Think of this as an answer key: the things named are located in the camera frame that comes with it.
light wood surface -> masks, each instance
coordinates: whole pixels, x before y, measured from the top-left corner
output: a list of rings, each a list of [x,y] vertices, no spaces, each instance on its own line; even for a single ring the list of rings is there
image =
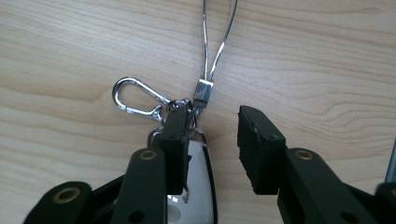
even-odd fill
[[[208,3],[213,60],[230,2]],[[118,110],[137,77],[192,97],[202,68],[202,1],[0,0],[0,222],[22,223],[69,180],[94,189],[124,173],[158,123]],[[262,110],[289,147],[319,153],[348,184],[383,181],[396,134],[396,2],[240,0],[199,126],[209,140],[219,223],[282,223],[238,160],[240,105]],[[129,89],[129,104],[157,102]]]

metal clasp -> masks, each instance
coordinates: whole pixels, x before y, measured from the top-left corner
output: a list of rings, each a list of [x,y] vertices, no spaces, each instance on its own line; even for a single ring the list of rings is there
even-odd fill
[[[160,95],[158,92],[156,92],[155,90],[144,84],[143,82],[139,81],[137,78],[123,77],[114,85],[113,88],[113,100],[114,103],[116,103],[117,107],[129,114],[137,114],[148,119],[158,120],[159,122],[163,123],[164,120],[163,117],[161,116],[161,108],[162,108],[161,105],[155,106],[154,109],[152,109],[151,111],[143,111],[129,107],[120,100],[119,98],[120,89],[126,84],[132,84],[137,86],[138,88],[142,89],[143,91],[154,97],[156,100],[162,102],[164,105],[169,105],[169,103],[171,102],[170,100],[166,99],[164,96]]]

silver carabiner clip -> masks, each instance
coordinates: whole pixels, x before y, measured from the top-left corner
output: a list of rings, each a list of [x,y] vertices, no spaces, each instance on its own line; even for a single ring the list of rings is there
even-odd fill
[[[114,103],[116,103],[117,107],[129,114],[137,114],[145,118],[155,119],[161,123],[164,123],[163,117],[161,116],[161,108],[162,108],[161,105],[155,106],[154,109],[152,109],[151,111],[143,111],[143,110],[131,108],[120,100],[119,98],[120,89],[126,84],[132,84],[137,86],[138,88],[142,89],[143,91],[154,97],[156,100],[162,102],[164,105],[169,105],[169,103],[171,102],[170,100],[166,99],[164,96],[160,95],[158,92],[156,92],[155,90],[144,84],[143,82],[139,81],[137,78],[123,77],[113,87],[113,100]]]

